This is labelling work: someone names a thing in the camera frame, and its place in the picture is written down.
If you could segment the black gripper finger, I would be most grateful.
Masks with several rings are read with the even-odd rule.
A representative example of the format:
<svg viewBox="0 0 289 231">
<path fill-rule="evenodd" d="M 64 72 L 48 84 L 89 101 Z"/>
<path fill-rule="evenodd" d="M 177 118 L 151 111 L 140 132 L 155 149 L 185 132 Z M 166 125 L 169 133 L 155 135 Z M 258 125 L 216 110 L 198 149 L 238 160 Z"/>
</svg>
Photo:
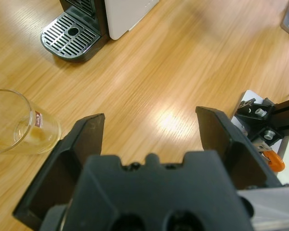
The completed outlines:
<svg viewBox="0 0 289 231">
<path fill-rule="evenodd" d="M 215 150 L 237 189 L 282 187 L 251 141 L 220 110 L 196 107 L 204 150 Z"/>
<path fill-rule="evenodd" d="M 55 145 L 13 211 L 13 217 L 38 230 L 50 208 L 64 205 L 74 188 L 87 158 L 100 155 L 105 115 L 78 120 Z"/>
</svg>

